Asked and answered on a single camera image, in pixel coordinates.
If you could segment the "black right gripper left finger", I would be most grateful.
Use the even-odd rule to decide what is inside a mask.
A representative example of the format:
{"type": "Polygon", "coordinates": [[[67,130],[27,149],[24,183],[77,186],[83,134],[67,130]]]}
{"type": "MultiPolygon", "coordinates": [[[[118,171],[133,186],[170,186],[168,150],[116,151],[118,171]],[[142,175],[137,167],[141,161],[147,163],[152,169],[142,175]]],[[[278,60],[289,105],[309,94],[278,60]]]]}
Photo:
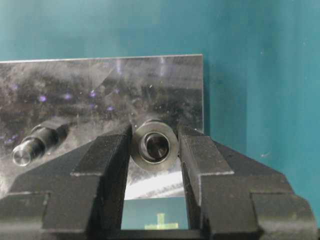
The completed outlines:
{"type": "Polygon", "coordinates": [[[132,126],[20,174],[0,201],[3,240],[91,240],[121,227],[132,126]]]}

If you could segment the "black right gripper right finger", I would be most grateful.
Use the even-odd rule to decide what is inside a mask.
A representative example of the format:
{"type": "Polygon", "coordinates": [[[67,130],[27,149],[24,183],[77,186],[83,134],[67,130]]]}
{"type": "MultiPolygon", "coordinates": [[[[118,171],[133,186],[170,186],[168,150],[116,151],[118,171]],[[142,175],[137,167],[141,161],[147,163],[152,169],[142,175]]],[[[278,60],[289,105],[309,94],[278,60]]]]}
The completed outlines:
{"type": "Polygon", "coordinates": [[[189,228],[208,240],[315,240],[310,204],[286,176],[189,126],[177,128],[189,228]]]}

